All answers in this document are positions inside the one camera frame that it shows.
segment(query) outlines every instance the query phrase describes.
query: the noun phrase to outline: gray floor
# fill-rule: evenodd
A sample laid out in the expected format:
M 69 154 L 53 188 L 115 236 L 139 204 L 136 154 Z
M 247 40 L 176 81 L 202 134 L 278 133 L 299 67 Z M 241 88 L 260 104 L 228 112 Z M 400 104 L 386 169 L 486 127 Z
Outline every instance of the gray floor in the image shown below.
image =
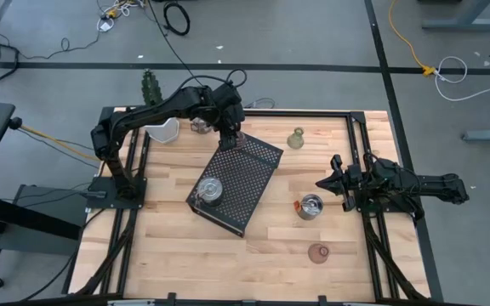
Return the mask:
M 389 4 L 388 0 L 374 0 L 389 65 L 413 67 L 407 46 L 390 32 Z M 170 35 L 169 39 L 188 63 L 379 63 L 362 1 L 199 0 L 183 5 L 192 18 L 191 33 L 184 38 Z M 437 65 L 443 57 L 456 55 L 470 67 L 482 68 L 485 60 L 490 61 L 490 32 L 420 29 L 420 18 L 444 17 L 460 9 L 400 1 L 394 21 L 427 65 Z M 0 32 L 26 54 L 49 54 L 58 50 L 62 37 L 69 37 L 72 47 L 91 41 L 96 34 L 96 11 L 93 0 L 14 0 L 0 23 Z M 157 12 L 161 15 L 161 6 L 157 6 Z M 490 7 L 483 15 L 490 18 Z M 49 61 L 178 62 L 156 26 L 137 10 L 119 19 L 92 48 L 59 54 Z M 88 144 L 89 130 L 102 106 L 141 103 L 141 72 L 19 70 L 0 83 L 0 102 L 15 104 L 16 116 L 27 125 Z M 195 72 L 217 76 L 226 73 Z M 164 93 L 173 91 L 188 77 L 185 71 L 157 71 L 157 75 Z M 416 170 L 425 174 L 457 173 L 471 197 L 460 207 L 424 199 L 444 298 L 448 302 L 490 305 L 490 144 L 459 140 L 466 129 L 490 128 L 490 93 L 450 103 L 437 94 L 432 79 L 418 75 L 393 75 L 392 79 Z M 490 76 L 470 76 L 461 85 L 442 86 L 442 90 L 460 97 L 488 87 Z M 376 73 L 250 71 L 240 93 L 246 101 L 273 98 L 278 108 L 389 109 L 383 80 Z M 0 145 L 0 197 L 13 196 L 20 184 L 71 187 L 89 181 L 93 172 L 21 133 L 8 132 Z M 0 302 L 34 292 L 65 261 L 65 257 L 4 252 L 0 276 L 7 284 L 0 290 Z M 62 281 L 41 297 L 57 296 Z

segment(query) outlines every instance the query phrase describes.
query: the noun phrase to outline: wooden table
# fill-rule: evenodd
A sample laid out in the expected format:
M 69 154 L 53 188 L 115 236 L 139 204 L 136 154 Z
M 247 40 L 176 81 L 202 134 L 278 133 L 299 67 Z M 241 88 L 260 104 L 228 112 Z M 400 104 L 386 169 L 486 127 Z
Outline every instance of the wooden table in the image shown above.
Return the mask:
M 373 153 L 397 161 L 387 113 L 365 115 Z M 287 146 L 287 136 L 296 127 L 305 130 L 300 150 Z M 185 203 L 219 135 L 193 133 L 183 120 L 176 141 L 151 142 L 145 206 L 135 228 L 125 297 L 166 298 L 177 292 L 179 299 L 316 301 L 326 295 L 328 301 L 373 301 L 360 213 L 343 212 L 342 197 L 314 185 L 332 172 L 329 161 L 335 153 L 344 166 L 351 164 L 345 120 L 248 116 L 242 131 L 284 150 L 243 239 L 197 216 Z M 138 144 L 144 134 L 142 130 Z M 126 144 L 122 158 L 127 152 Z M 134 165 L 139 156 L 137 149 Z M 319 195 L 325 207 L 320 216 L 304 221 L 293 202 L 310 193 Z M 82 287 L 105 257 L 113 218 L 114 211 L 103 212 L 84 231 L 70 292 Z M 418 291 L 429 296 L 412 219 L 404 213 L 386 213 L 385 219 L 393 258 Z M 308 247 L 318 241 L 331 251 L 323 264 L 307 256 Z M 385 268 L 378 262 L 388 297 Z M 117 260 L 110 292 L 116 288 L 119 264 Z

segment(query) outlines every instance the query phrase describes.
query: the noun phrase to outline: perforated metal box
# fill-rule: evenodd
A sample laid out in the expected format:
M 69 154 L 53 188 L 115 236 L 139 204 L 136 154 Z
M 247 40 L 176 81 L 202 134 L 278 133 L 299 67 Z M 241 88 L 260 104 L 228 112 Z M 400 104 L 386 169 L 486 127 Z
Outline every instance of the perforated metal box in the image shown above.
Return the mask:
M 245 137 L 241 149 L 214 153 L 186 199 L 192 211 L 241 237 L 283 153 L 252 136 Z M 217 207 L 196 199 L 198 183 L 204 178 L 217 178 L 222 183 L 222 202 Z

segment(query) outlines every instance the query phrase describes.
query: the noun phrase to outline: yellow cable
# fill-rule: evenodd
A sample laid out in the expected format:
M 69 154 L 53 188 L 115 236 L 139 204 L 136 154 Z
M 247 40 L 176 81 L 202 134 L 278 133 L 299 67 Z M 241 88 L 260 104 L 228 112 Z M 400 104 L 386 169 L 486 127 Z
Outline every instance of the yellow cable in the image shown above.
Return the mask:
M 429 67 L 427 65 L 423 65 L 423 63 L 421 63 L 421 61 L 417 58 L 417 55 L 415 55 L 415 50 L 413 49 L 413 45 L 404 36 L 402 36 L 402 34 L 400 34 L 400 32 L 395 28 L 395 25 L 392 24 L 392 9 L 397 2 L 398 2 L 398 0 L 392 0 L 392 3 L 390 4 L 390 8 L 389 8 L 390 27 L 392 28 L 392 30 L 395 32 L 395 34 L 397 34 L 397 36 L 401 40 L 403 40 L 405 43 L 407 43 L 409 48 L 412 50 L 412 55 L 413 55 L 413 58 L 415 59 L 415 62 L 417 62 L 417 64 L 419 64 L 419 66 L 421 66 L 421 68 L 423 68 L 423 75 L 425 77 L 427 77 L 428 75 L 434 73 L 436 68 L 435 67 Z
M 82 157 L 84 157 L 84 158 L 87 158 L 87 159 L 92 160 L 92 161 L 97 161 L 97 162 L 99 162 L 99 161 L 100 161 L 100 159 L 99 159 L 99 158 L 97 158 L 97 157 L 95 157 L 95 156 L 90 156 L 90 155 L 84 154 L 84 153 L 82 153 L 82 152 L 80 152 L 80 151 L 78 151 L 78 150 L 75 150 L 75 149 L 71 148 L 69 145 L 62 143 L 62 142 L 61 142 L 61 141 L 59 141 L 58 139 L 56 139 L 56 138 L 54 138 L 54 137 L 51 137 L 51 136 L 48 136 L 48 135 L 47 135 L 47 134 L 45 134 L 45 133 L 41 133 L 41 132 L 39 132 L 39 131 L 36 131 L 35 129 L 33 129 L 33 128 L 31 128 L 31 127 L 27 127 L 27 126 L 25 126 L 25 125 L 22 125 L 20 128 L 21 128 L 21 129 L 23 129 L 23 130 L 25 130 L 25 131 L 27 131 L 27 132 L 34 133 L 34 134 L 36 134 L 37 136 L 43 137 L 43 138 L 45 138 L 45 139 L 52 140 L 52 141 L 54 141 L 54 142 L 55 142 L 57 145 L 61 145 L 61 146 L 63 146 L 64 148 L 68 149 L 69 151 L 71 151 L 71 152 L 73 152 L 73 153 L 75 153 L 75 154 L 78 154 L 78 155 L 80 155 L 80 156 L 82 156 Z

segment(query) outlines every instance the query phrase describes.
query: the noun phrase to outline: desk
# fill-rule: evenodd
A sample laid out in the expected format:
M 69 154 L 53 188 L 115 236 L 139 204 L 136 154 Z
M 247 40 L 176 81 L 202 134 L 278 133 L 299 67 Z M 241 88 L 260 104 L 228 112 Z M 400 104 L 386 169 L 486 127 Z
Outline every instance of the desk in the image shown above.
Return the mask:
M 397 161 L 387 113 L 366 111 L 365 116 L 373 153 Z M 300 150 L 287 146 L 287 136 L 296 127 L 305 130 Z M 360 213 L 343 212 L 341 197 L 314 185 L 332 172 L 329 161 L 335 153 L 344 165 L 351 164 L 345 120 L 247 116 L 242 131 L 284 150 L 243 239 L 197 216 L 185 203 L 219 135 L 193 133 L 184 120 L 176 141 L 151 142 L 145 206 L 135 227 L 124 296 L 166 298 L 177 292 L 178 299 L 316 301 L 326 295 L 328 301 L 373 301 Z M 141 130 L 139 144 L 144 136 Z M 123 159 L 126 141 L 120 151 Z M 362 156 L 362 144 L 358 147 Z M 136 150 L 133 168 L 139 158 Z M 304 221 L 293 202 L 309 193 L 319 195 L 325 207 L 320 216 Z M 105 257 L 114 213 L 103 212 L 85 229 L 70 292 L 80 289 Z M 393 258 L 418 291 L 429 296 L 412 219 L 404 213 L 386 213 L 385 219 Z M 308 247 L 318 241 L 331 251 L 323 264 L 307 256 Z M 385 269 L 378 262 L 388 297 Z M 110 292 L 116 288 L 119 264 L 117 260 Z

